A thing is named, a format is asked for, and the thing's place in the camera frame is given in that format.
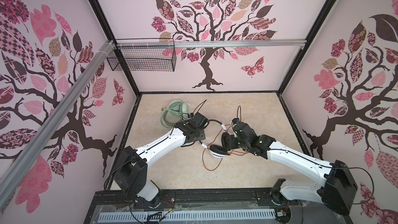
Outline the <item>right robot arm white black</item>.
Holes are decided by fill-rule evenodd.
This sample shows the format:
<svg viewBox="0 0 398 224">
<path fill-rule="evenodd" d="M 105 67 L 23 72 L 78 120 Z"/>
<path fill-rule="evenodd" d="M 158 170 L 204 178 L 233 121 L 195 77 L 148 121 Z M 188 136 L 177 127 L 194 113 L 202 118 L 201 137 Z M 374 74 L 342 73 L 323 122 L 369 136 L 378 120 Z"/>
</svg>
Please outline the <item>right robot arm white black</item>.
<svg viewBox="0 0 398 224">
<path fill-rule="evenodd" d="M 291 149 L 268 135 L 256 135 L 239 118 L 234 118 L 231 124 L 234 132 L 232 142 L 237 147 L 288 166 L 311 179 L 310 183 L 283 181 L 277 186 L 283 198 L 323 203 L 337 214 L 350 214 L 358 186 L 345 163 L 319 160 Z"/>
</svg>

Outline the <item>mint green headphones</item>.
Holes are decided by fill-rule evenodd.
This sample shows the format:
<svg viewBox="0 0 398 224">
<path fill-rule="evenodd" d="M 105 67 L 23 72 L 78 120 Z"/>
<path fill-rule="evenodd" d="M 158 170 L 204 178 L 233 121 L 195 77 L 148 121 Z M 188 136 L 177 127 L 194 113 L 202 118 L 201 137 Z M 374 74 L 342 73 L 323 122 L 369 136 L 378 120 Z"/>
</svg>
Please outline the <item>mint green headphones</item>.
<svg viewBox="0 0 398 224">
<path fill-rule="evenodd" d="M 190 104 L 183 100 L 174 100 L 162 109 L 160 124 L 170 130 L 176 123 L 186 120 Z"/>
</svg>

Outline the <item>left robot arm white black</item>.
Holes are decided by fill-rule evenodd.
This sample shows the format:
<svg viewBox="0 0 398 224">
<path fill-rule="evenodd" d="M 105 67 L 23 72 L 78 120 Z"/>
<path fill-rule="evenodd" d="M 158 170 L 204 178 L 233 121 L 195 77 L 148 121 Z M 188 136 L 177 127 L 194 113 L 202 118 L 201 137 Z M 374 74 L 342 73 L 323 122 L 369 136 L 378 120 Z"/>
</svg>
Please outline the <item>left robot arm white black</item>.
<svg viewBox="0 0 398 224">
<path fill-rule="evenodd" d="M 209 120 L 200 113 L 176 123 L 167 134 L 139 148 L 125 147 L 112 171 L 114 182 L 130 200 L 143 198 L 150 207 L 161 202 L 158 186 L 147 179 L 148 170 L 160 158 L 178 147 L 205 139 Z"/>
</svg>

